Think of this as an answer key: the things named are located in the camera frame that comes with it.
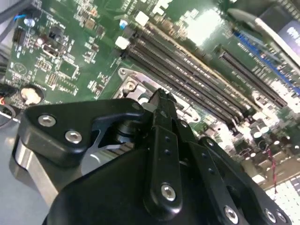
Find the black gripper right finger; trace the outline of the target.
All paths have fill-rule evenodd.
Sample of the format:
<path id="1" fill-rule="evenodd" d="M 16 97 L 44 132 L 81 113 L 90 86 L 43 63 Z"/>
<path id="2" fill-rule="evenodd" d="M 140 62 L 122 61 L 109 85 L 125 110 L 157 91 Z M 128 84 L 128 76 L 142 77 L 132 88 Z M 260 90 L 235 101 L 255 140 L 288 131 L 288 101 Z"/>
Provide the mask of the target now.
<path id="1" fill-rule="evenodd" d="M 196 140 L 178 119 L 176 100 L 167 94 L 184 169 L 183 203 L 202 225 L 290 225 L 286 213 L 211 138 Z"/>

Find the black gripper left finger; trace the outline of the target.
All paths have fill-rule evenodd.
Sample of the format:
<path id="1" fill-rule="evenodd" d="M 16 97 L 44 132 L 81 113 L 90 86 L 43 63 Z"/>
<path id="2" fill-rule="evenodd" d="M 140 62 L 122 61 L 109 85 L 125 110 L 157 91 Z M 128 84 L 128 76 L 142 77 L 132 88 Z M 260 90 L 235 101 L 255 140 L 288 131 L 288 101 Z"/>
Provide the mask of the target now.
<path id="1" fill-rule="evenodd" d="M 28 108 L 18 130 L 18 164 L 52 206 L 68 184 L 132 150 L 166 149 L 179 157 L 166 95 L 158 89 L 143 105 L 120 98 Z"/>

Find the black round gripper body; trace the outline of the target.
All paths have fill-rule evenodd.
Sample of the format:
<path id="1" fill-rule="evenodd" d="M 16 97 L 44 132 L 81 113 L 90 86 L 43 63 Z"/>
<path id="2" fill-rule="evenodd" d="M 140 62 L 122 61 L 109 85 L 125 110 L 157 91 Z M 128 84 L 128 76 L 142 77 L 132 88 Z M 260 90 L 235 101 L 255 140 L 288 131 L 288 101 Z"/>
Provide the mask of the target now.
<path id="1" fill-rule="evenodd" d="M 68 184 L 47 225 L 217 225 L 199 173 L 176 151 L 132 150 Z"/>

